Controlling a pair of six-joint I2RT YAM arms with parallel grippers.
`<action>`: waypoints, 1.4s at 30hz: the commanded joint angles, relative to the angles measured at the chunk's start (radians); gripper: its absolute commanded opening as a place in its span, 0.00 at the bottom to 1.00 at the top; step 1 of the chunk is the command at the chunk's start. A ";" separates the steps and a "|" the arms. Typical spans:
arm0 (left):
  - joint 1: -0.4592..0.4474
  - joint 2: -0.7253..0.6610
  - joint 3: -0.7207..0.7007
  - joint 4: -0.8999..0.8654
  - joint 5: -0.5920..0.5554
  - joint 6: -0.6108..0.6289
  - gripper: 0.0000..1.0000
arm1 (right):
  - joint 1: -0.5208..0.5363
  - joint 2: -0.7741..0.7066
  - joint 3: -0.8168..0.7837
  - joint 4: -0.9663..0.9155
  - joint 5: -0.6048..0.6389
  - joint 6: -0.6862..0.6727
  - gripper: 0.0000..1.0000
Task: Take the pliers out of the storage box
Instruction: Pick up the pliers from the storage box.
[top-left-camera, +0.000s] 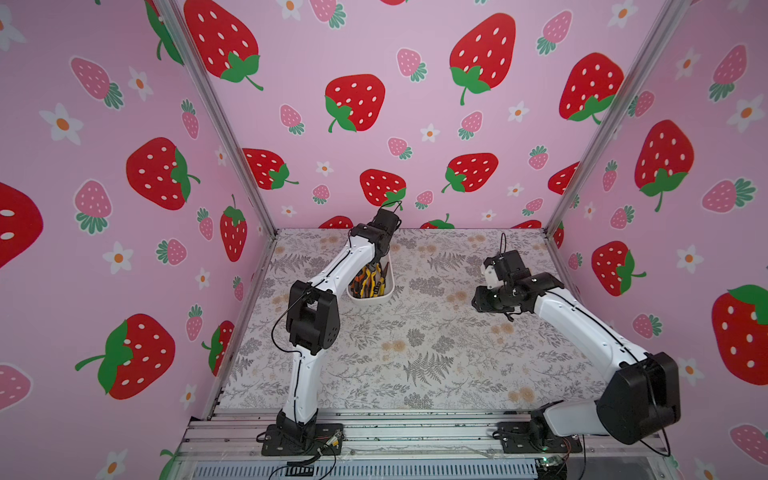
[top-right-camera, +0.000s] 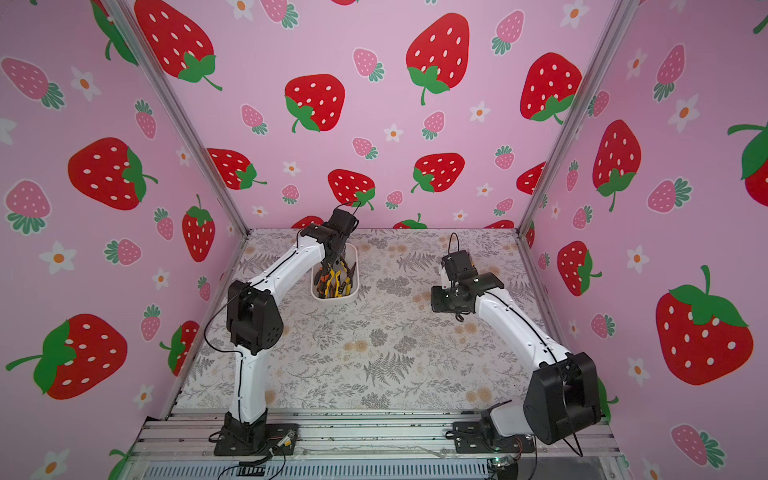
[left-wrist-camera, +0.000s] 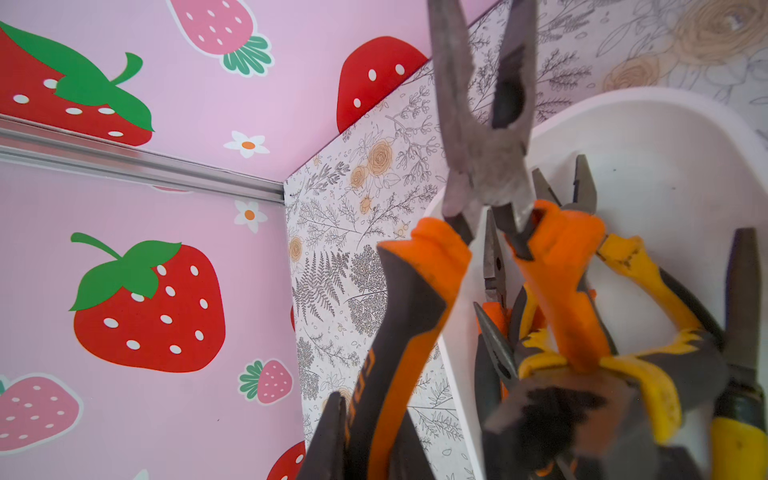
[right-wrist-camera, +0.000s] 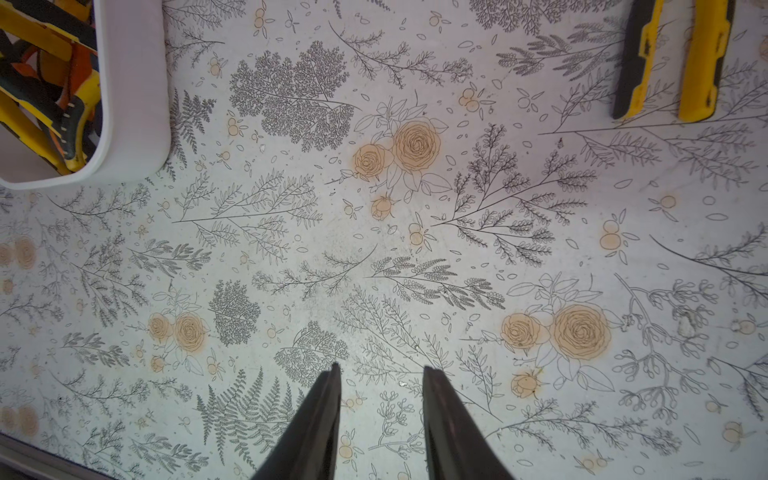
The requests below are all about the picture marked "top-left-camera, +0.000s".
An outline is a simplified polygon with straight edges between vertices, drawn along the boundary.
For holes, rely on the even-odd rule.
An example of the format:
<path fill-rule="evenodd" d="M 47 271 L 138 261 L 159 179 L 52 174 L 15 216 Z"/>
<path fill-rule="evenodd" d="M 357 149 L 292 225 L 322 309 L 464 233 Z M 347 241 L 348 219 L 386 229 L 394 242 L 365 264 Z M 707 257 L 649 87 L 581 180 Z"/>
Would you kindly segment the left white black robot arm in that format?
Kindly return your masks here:
<path fill-rule="evenodd" d="M 395 212 L 379 209 L 373 220 L 349 231 L 342 249 L 318 274 L 292 284 L 286 330 L 293 365 L 288 398 L 278 415 L 281 428 L 302 430 L 316 422 L 324 355 L 341 329 L 339 296 L 363 268 L 386 258 L 400 225 Z"/>

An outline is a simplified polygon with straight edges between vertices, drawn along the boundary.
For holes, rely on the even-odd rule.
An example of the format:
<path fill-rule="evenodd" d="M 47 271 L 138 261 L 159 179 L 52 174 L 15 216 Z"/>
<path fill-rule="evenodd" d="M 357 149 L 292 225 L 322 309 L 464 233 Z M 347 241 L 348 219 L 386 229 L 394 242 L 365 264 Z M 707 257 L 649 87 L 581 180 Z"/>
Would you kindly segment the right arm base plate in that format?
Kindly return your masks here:
<path fill-rule="evenodd" d="M 506 454 L 568 454 L 582 453 L 579 436 L 555 436 L 542 422 L 500 422 L 491 434 L 501 443 Z"/>

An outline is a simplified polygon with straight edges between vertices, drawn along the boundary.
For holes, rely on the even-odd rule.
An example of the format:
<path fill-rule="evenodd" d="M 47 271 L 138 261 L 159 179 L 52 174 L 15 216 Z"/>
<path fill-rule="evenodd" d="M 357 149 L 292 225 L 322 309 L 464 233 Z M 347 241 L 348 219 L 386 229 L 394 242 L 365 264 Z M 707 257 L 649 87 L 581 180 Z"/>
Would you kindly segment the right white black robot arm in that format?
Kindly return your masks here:
<path fill-rule="evenodd" d="M 583 307 L 550 273 L 532 274 L 518 252 L 484 260 L 485 285 L 472 306 L 507 318 L 530 313 L 555 327 L 598 369 L 606 382 L 595 400 L 560 401 L 531 414 L 535 448 L 547 440 L 581 435 L 610 436 L 632 445 L 681 418 L 678 366 L 667 354 L 651 354 Z"/>

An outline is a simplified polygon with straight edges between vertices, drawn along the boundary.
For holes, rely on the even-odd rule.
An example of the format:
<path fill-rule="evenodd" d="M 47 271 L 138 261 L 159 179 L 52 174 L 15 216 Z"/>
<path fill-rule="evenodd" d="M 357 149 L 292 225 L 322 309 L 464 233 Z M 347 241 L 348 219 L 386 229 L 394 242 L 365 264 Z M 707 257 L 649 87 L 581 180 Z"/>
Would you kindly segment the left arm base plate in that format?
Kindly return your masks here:
<path fill-rule="evenodd" d="M 295 430 L 293 427 L 271 424 L 257 436 L 256 441 L 261 445 L 262 456 L 332 456 L 341 453 L 344 425 L 321 423 Z"/>

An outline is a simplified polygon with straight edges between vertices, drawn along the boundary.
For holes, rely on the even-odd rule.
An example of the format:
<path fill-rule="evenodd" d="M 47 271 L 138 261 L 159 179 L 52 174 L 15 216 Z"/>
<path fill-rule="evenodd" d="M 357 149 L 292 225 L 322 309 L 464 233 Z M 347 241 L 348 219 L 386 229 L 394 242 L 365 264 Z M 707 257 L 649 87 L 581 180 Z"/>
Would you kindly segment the white plastic storage box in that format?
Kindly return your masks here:
<path fill-rule="evenodd" d="M 395 281 L 391 257 L 383 257 L 373 267 L 365 266 L 347 287 L 347 296 L 361 306 L 388 302 L 394 294 Z"/>

